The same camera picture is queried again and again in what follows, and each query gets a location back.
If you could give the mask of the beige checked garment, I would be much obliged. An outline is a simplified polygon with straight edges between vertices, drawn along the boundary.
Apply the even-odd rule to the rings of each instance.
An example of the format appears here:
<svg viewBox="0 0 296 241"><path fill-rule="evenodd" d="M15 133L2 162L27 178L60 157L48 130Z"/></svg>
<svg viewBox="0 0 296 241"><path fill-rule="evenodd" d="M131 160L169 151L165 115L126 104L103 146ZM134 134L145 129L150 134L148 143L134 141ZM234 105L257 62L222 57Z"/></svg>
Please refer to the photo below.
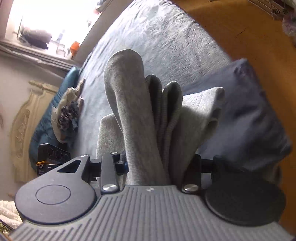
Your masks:
<svg viewBox="0 0 296 241"><path fill-rule="evenodd" d="M86 79L83 78L79 81L76 89L77 89L77 106L78 106L78 113L81 114L82 108L83 108L83 104L84 104L84 99L82 96L82 91L84 88L84 84L85 84Z"/></svg>

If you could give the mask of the grey window curtain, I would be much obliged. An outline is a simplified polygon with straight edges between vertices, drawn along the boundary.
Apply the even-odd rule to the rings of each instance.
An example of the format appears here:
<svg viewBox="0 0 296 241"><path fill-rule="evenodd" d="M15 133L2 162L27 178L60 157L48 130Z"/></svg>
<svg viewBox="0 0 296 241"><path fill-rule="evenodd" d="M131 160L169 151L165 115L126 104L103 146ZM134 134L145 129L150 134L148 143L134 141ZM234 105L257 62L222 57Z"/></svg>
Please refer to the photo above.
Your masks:
<svg viewBox="0 0 296 241"><path fill-rule="evenodd" d="M32 62L40 66L52 67L61 71L69 71L72 67L79 67L71 60L60 59L45 53L40 53L35 49L30 49L22 45L16 45L6 40L1 40L1 53Z"/></svg>

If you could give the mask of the orange bag on sill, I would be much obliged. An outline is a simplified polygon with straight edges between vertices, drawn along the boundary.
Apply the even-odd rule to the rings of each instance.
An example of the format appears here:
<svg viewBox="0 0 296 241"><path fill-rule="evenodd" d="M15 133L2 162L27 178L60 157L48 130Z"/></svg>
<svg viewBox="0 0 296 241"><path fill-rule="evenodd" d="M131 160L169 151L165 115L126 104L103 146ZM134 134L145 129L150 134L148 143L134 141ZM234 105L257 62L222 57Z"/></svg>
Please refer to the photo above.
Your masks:
<svg viewBox="0 0 296 241"><path fill-rule="evenodd" d="M79 50L80 44L77 41L74 41L73 44L70 46L70 52L72 57L74 57L78 50Z"/></svg>

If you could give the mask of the grey bed sheet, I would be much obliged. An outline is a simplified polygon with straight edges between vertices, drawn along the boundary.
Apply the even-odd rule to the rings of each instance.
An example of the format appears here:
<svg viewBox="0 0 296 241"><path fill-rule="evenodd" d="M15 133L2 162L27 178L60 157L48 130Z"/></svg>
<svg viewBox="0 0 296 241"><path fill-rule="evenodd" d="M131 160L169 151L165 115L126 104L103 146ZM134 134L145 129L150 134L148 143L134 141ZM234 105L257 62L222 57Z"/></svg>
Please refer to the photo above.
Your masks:
<svg viewBox="0 0 296 241"><path fill-rule="evenodd" d="M81 70L84 105L71 155L96 157L100 120L111 113L103 73L116 52L140 54L145 75L185 86L228 65L231 58L206 30L171 1L133 1L88 55Z"/></svg>

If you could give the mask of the metal shoe rack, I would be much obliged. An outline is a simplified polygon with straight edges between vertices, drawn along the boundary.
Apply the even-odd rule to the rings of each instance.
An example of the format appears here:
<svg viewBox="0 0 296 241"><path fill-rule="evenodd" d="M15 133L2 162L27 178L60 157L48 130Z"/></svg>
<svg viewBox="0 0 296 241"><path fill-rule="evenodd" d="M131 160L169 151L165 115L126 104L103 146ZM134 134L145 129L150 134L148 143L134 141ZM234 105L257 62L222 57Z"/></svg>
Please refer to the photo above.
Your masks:
<svg viewBox="0 0 296 241"><path fill-rule="evenodd" d="M248 0L253 5L270 15L273 20L281 20L290 9L284 1Z"/></svg>

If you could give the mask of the dark blue pillow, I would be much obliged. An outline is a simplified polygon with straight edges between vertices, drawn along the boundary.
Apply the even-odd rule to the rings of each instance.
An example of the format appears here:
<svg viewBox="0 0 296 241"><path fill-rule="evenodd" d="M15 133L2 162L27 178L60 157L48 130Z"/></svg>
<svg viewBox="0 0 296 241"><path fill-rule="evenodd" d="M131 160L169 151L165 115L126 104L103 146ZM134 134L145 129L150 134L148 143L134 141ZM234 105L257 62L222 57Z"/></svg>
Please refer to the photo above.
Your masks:
<svg viewBox="0 0 296 241"><path fill-rule="evenodd" d="M182 88L184 95L222 87L224 101L212 137L198 149L211 159L222 156L249 171L280 162L292 151L292 142L247 59L236 60Z"/></svg>

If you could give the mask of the coat on rack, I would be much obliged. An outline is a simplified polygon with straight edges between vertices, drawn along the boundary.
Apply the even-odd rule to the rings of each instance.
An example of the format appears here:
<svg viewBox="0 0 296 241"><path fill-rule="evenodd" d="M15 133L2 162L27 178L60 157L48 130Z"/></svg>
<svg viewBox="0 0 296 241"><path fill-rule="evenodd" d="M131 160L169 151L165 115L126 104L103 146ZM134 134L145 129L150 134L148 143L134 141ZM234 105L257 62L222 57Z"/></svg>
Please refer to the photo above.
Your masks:
<svg viewBox="0 0 296 241"><path fill-rule="evenodd" d="M51 40L52 35L45 30L36 30L22 27L21 37L31 46L46 50L48 49L48 44Z"/></svg>

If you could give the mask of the black white plaid shirt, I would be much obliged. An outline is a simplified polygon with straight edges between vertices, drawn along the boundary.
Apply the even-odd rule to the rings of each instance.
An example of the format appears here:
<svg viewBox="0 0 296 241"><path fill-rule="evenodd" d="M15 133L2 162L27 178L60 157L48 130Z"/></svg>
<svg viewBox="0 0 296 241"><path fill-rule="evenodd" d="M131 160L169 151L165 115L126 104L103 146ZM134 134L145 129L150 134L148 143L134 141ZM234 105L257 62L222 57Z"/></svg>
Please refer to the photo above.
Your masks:
<svg viewBox="0 0 296 241"><path fill-rule="evenodd" d="M63 132L76 130L78 128L78 106L77 101L63 106L58 115L58 127Z"/></svg>

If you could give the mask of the grey sweatshirt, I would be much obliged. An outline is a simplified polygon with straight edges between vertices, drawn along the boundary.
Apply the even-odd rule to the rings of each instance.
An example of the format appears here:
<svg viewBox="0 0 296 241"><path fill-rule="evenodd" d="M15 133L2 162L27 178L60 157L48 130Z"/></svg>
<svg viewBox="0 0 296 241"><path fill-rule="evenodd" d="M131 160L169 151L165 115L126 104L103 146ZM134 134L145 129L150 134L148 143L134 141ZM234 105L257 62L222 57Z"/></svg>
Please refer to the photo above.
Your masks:
<svg viewBox="0 0 296 241"><path fill-rule="evenodd" d="M177 82L163 86L145 76L131 49L109 59L104 89L112 113L100 121L97 156L125 151L128 185L181 186L196 150L218 125L224 89L183 95Z"/></svg>

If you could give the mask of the cream carved headboard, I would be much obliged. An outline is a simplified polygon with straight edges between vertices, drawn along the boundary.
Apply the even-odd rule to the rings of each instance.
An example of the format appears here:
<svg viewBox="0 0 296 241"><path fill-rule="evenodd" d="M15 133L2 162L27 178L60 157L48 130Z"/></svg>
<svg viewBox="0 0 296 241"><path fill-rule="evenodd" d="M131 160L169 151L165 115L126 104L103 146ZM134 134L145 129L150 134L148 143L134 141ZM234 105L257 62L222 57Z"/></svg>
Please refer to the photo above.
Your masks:
<svg viewBox="0 0 296 241"><path fill-rule="evenodd" d="M36 178L29 159L31 137L45 113L58 87L38 81L29 81L30 95L17 112L10 131L10 160L17 183L26 183Z"/></svg>

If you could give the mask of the white cream garment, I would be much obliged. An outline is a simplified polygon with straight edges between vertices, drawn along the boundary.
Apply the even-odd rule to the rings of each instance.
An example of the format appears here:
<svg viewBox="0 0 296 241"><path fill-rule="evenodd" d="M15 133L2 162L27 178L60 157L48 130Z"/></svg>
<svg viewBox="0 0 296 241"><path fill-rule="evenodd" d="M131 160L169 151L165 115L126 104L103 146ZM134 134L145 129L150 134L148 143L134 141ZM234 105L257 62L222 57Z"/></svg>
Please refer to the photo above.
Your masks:
<svg viewBox="0 0 296 241"><path fill-rule="evenodd" d="M78 131L80 91L70 87L62 95L57 107L52 107L51 124L60 143L70 144Z"/></svg>

